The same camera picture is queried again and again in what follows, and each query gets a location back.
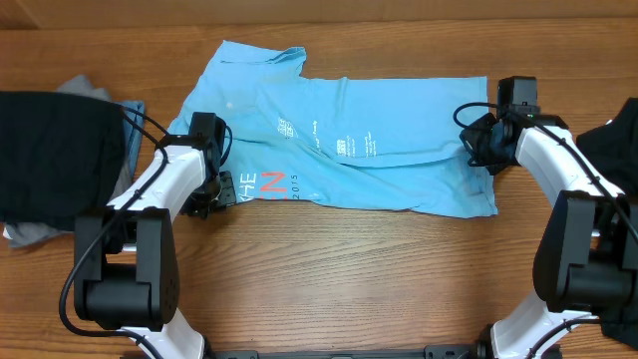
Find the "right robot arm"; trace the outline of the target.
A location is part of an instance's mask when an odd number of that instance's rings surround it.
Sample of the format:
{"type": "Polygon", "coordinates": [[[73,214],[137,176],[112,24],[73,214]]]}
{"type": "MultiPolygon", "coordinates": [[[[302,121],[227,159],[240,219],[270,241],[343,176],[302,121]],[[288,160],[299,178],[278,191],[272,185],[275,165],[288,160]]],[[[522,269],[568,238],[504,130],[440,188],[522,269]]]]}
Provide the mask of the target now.
{"type": "Polygon", "coordinates": [[[533,77],[499,80],[497,101],[462,127],[472,167],[528,170],[552,207],[532,267],[533,290],[473,344],[429,346],[428,358],[559,358],[579,325],[637,345],[637,202],[606,179],[564,121],[544,114],[533,77]]]}

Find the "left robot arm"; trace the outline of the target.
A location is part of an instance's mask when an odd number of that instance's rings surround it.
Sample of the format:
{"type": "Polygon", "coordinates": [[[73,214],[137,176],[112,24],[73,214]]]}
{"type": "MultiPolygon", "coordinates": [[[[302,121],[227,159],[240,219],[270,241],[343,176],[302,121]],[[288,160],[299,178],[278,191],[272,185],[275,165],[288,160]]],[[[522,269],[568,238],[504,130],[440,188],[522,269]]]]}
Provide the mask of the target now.
{"type": "Polygon", "coordinates": [[[235,204],[222,170],[232,131],[214,113],[193,113],[185,135],[165,135],[152,164],[123,194],[79,216],[75,264],[59,299],[63,324],[88,337],[126,337],[150,358],[211,358],[206,337],[178,308],[172,223],[235,204]]]}

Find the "light blue printed t-shirt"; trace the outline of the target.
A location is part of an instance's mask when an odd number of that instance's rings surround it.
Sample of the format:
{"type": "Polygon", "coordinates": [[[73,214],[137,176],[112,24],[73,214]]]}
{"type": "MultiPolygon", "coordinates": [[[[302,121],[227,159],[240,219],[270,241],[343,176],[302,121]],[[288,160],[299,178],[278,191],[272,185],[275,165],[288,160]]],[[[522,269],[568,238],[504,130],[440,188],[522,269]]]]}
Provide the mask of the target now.
{"type": "Polygon", "coordinates": [[[224,167],[242,202],[496,214],[493,179],[470,166],[453,120],[457,107],[486,101],[486,78],[309,79],[306,57],[223,42],[169,130],[185,134],[196,112],[224,119],[224,167]]]}

